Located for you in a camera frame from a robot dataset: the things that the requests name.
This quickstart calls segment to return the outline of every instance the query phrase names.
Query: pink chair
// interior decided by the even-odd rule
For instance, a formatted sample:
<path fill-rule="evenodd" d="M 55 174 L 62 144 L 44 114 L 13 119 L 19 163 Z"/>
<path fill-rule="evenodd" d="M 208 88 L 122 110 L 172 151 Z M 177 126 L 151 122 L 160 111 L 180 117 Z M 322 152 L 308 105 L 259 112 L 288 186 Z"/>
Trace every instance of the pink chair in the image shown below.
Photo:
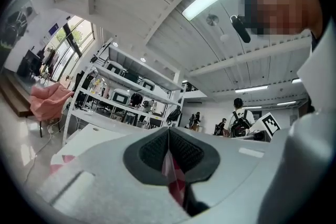
<path fill-rule="evenodd" d="M 40 136 L 42 137 L 42 121 L 60 119 L 64 103 L 74 92 L 64 88 L 59 82 L 46 88 L 33 86 L 30 93 L 30 110 L 40 121 Z"/>

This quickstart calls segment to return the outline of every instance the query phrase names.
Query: black hair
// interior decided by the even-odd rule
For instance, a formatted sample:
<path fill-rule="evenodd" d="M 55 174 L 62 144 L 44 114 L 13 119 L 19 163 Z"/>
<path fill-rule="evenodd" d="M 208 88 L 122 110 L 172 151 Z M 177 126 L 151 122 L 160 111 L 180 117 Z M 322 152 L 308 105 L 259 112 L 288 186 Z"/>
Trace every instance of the black hair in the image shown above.
<path fill-rule="evenodd" d="M 243 24 L 246 28 L 251 29 L 255 35 L 262 36 L 267 34 L 265 25 L 258 22 L 258 3 L 257 0 L 240 0 L 244 5 Z"/>
<path fill-rule="evenodd" d="M 26 12 L 27 12 L 27 17 L 29 17 L 33 13 L 33 8 L 27 7 Z"/>
<path fill-rule="evenodd" d="M 236 98 L 234 101 L 233 101 L 233 105 L 235 106 L 235 108 L 237 109 L 240 109 L 242 106 L 243 106 L 243 101 L 242 99 L 240 98 Z"/>

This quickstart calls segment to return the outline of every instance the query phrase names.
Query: wooden step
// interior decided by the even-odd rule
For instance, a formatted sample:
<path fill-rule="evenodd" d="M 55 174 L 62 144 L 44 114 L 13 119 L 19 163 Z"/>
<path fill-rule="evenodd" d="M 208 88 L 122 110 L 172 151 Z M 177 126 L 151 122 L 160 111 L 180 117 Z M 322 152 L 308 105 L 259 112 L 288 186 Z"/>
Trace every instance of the wooden step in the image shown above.
<path fill-rule="evenodd" d="M 16 95 L 13 90 L 12 85 L 6 76 L 1 75 L 0 77 L 0 91 L 4 96 L 6 102 L 13 109 L 18 117 L 32 116 L 33 113 L 30 111 L 29 106 L 27 106 L 21 99 Z"/>
<path fill-rule="evenodd" d="M 15 91 L 15 94 L 20 98 L 22 103 L 27 107 L 30 107 L 30 95 L 17 81 L 17 78 L 14 76 L 14 73 L 11 71 L 6 71 L 4 75 L 7 77 L 7 80 L 10 83 L 10 86 Z"/>

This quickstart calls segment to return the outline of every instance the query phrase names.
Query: round ceiling fixture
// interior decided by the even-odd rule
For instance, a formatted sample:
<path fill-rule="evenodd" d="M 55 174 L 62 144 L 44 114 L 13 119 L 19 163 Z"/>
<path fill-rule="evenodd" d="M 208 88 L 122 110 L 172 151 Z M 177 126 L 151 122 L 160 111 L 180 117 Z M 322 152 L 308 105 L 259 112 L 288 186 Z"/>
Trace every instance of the round ceiling fixture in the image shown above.
<path fill-rule="evenodd" d="M 221 40 L 221 42 L 226 42 L 226 41 L 228 41 L 229 40 L 229 35 L 228 34 L 223 34 L 223 35 L 221 35 L 220 36 L 220 40 Z"/>
<path fill-rule="evenodd" d="M 217 15 L 209 14 L 206 18 L 206 22 L 211 26 L 215 26 L 219 23 L 219 18 Z"/>

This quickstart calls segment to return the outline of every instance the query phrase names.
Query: wooden platform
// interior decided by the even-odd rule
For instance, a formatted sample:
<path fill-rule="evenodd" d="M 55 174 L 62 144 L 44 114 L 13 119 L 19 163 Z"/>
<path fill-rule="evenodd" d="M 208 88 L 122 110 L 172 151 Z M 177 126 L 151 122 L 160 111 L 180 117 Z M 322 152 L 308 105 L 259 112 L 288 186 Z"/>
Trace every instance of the wooden platform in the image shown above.
<path fill-rule="evenodd" d="M 4 70 L 0 76 L 0 91 L 18 117 L 32 116 L 29 94 L 22 88 L 14 73 Z"/>

